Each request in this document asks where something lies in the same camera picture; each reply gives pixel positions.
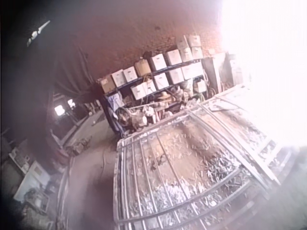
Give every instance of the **metal frame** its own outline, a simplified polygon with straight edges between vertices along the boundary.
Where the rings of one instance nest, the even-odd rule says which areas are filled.
[[[277,145],[272,154],[271,157],[266,160],[265,162],[263,162],[260,157],[258,156],[258,154],[263,151],[264,148],[266,148],[266,146],[269,144],[269,142],[271,141],[271,139],[269,137],[266,137],[266,139],[264,140],[263,143],[260,144],[260,146],[253,151],[249,146],[247,146],[246,144],[244,144],[244,141],[238,136],[236,135],[233,130],[231,130],[231,128],[227,127],[227,125],[225,123],[223,123],[219,118],[217,118],[209,109],[207,109],[204,105],[207,104],[208,101],[206,101],[205,103],[203,103],[202,105],[199,105],[198,107],[195,106],[192,109],[180,112],[179,115],[184,116],[184,118],[179,119],[175,122],[173,122],[176,117],[171,117],[163,122],[160,122],[158,125],[152,126],[151,128],[147,128],[146,130],[144,130],[144,132],[142,134],[138,133],[135,135],[132,135],[132,137],[127,138],[123,141],[120,142],[121,146],[118,146],[118,149],[120,150],[120,154],[118,155],[117,158],[117,162],[116,162],[116,169],[115,169],[115,177],[114,177],[114,220],[115,223],[117,224],[118,228],[120,229],[121,226],[125,226],[125,229],[128,227],[129,230],[132,230],[132,223],[141,221],[142,222],[142,228],[144,230],[147,230],[146,227],[146,223],[145,220],[147,219],[152,219],[152,218],[156,218],[157,219],[157,223],[159,225],[159,229],[164,229],[164,230],[172,230],[172,229],[182,229],[183,227],[191,224],[191,223],[196,223],[196,221],[199,223],[200,227],[203,229],[207,229],[207,226],[205,225],[205,223],[202,221],[202,217],[205,217],[207,215],[209,215],[211,212],[214,212],[215,210],[218,210],[219,208],[227,205],[229,202],[233,201],[234,199],[236,199],[238,196],[240,196],[241,194],[243,194],[252,184],[253,184],[253,180],[257,181],[257,184],[260,185],[260,188],[264,191],[268,191],[271,189],[272,184],[270,184],[270,180],[273,180],[277,185],[280,185],[279,180],[277,179],[277,177],[273,174],[273,172],[269,169],[268,165],[270,164],[271,161],[273,161],[273,159],[276,157],[276,155],[280,152],[281,150],[281,146]],[[244,153],[236,143],[234,143],[233,141],[231,141],[229,138],[227,138],[223,133],[219,132],[218,130],[216,130],[215,128],[213,128],[212,126],[210,126],[209,124],[207,124],[205,121],[203,121],[199,116],[197,116],[193,111],[195,111],[195,109],[200,108],[201,110],[205,111],[211,118],[213,118],[226,132],[227,134],[229,134],[238,144],[239,146],[241,146],[246,153]],[[194,122],[196,122],[198,125],[200,125],[202,128],[204,128],[209,134],[211,134],[215,140],[217,140],[217,142],[219,144],[221,144],[226,150],[228,150],[231,154],[233,154],[233,156],[241,163],[241,166],[239,168],[237,168],[236,170],[234,170],[233,172],[231,172],[230,174],[228,174],[224,179],[220,180],[219,182],[217,182],[216,184],[214,184],[213,186],[211,186],[209,189],[207,189],[206,191],[204,191],[201,194],[197,194],[191,198],[188,198],[188,195],[186,194],[182,183],[180,182],[180,179],[174,169],[174,166],[172,165],[167,152],[159,138],[158,132],[165,128],[165,127],[169,127],[170,125],[174,125],[174,124],[178,124],[181,123],[186,117],[192,119]],[[159,125],[161,126],[162,124],[165,124],[164,127],[160,128],[158,131],[154,130],[156,127],[159,127]],[[168,163],[169,167],[171,168],[172,174],[175,177],[178,185],[180,186],[182,192],[184,193],[186,200],[180,204],[174,205],[170,195],[166,189],[165,186],[165,182],[162,179],[162,175],[161,172],[159,170],[158,167],[158,163],[156,158],[154,157],[154,151],[152,148],[152,145],[150,143],[149,137],[151,136],[155,136],[155,138],[157,138],[162,151],[163,151],[163,155],[166,158],[166,162]],[[152,189],[152,185],[150,183],[149,180],[149,175],[148,175],[148,169],[147,169],[147,165],[146,165],[146,161],[145,161],[145,157],[144,157],[144,152],[143,152],[143,146],[142,146],[142,142],[143,141],[147,141],[148,142],[148,146],[150,147],[150,152],[151,155],[153,156],[154,159],[154,163],[156,165],[157,168],[157,172],[158,172],[158,176],[159,176],[159,180],[161,181],[166,197],[170,203],[169,208],[166,208],[164,210],[160,210],[158,211],[156,203],[155,203],[155,198],[153,196],[153,189]],[[148,187],[148,190],[150,192],[150,199],[151,202],[153,204],[153,208],[154,208],[154,213],[151,214],[143,214],[142,212],[142,207],[141,207],[141,200],[140,200],[140,194],[139,194],[139,190],[138,190],[138,178],[137,178],[137,171],[136,171],[136,162],[135,162],[135,151],[134,151],[134,145],[135,144],[139,144],[140,145],[140,149],[141,149],[141,158],[142,158],[142,162],[143,162],[143,169],[145,171],[145,179],[146,179],[146,184]],[[129,207],[128,207],[128,195],[127,195],[127,178],[126,178],[126,174],[127,174],[127,169],[126,169],[126,158],[127,158],[127,146],[131,145],[131,154],[132,154],[132,165],[133,165],[133,175],[134,175],[134,185],[135,185],[135,189],[136,189],[136,198],[137,198],[137,203],[139,206],[139,215],[138,217],[130,217],[129,215]],[[243,169],[247,169],[250,174],[252,175],[251,180],[246,181],[242,186],[240,186],[236,191],[234,191],[231,195],[229,195],[227,198],[225,198],[224,200],[220,201],[216,206],[214,207],[210,207],[207,210],[203,211],[203,212],[198,212],[195,207],[192,205],[194,202],[199,201],[201,198],[211,194],[212,192],[216,191],[217,189],[221,188],[224,184],[226,184],[228,181],[232,180],[233,178],[235,178],[237,175],[239,175]],[[119,184],[118,184],[118,180],[120,178],[120,186],[122,189],[119,189]],[[124,212],[122,214],[122,217],[120,218],[120,214],[119,214],[119,209],[118,209],[118,204],[121,204],[121,207],[123,208]],[[178,217],[177,211],[179,208],[183,208],[183,207],[187,207],[190,206],[194,212],[194,216],[188,220],[180,220],[180,218]],[[238,217],[240,217],[241,215],[243,215],[247,210],[249,210],[252,207],[252,203],[251,201],[249,201],[242,209],[240,209],[237,213],[235,213],[235,215],[233,217],[231,217],[230,219],[227,219],[225,221],[224,224],[222,225],[218,225],[216,228],[214,229],[219,229],[219,226],[224,227],[225,224],[228,224],[232,221],[234,221],[235,219],[237,219]],[[173,226],[163,226],[160,220],[160,216],[166,213],[173,213],[175,216],[175,219],[177,221],[177,224],[173,225]]]

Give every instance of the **brick wall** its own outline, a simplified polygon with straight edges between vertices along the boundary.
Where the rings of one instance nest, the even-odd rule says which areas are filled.
[[[165,52],[178,35],[201,36],[204,55],[222,52],[219,1],[91,0],[70,17],[95,79],[134,65],[145,51]]]

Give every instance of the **red brick wall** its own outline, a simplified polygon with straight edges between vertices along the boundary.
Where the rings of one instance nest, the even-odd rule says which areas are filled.
[[[95,79],[132,66],[145,51],[165,51],[175,36],[201,36],[203,52],[221,52],[220,1],[112,0],[74,9],[70,28]]]

